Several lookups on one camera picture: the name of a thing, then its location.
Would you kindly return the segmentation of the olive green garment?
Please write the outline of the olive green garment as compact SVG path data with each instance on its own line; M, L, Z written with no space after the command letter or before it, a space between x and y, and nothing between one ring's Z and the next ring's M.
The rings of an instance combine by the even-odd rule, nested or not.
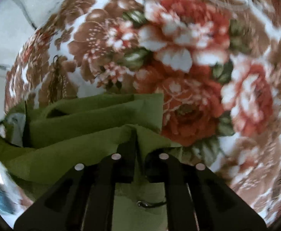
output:
M0 162L34 202L75 165L101 162L136 132L134 180L116 184L111 230L167 230L164 185L149 182L144 168L154 151L181 156L163 128L162 94L102 94L39 109L22 102L2 124Z

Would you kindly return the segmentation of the blue garment with white letters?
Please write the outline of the blue garment with white letters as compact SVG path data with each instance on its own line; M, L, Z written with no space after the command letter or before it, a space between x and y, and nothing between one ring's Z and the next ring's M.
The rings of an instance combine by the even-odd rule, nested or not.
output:
M0 213L15 214L13 202L8 198L7 193L0 185Z

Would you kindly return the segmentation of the brown floral fleece blanket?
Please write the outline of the brown floral fleece blanket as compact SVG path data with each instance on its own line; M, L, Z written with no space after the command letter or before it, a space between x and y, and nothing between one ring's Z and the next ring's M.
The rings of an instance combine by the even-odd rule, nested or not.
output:
M7 73L5 110L164 96L161 134L281 217L281 0L63 0Z

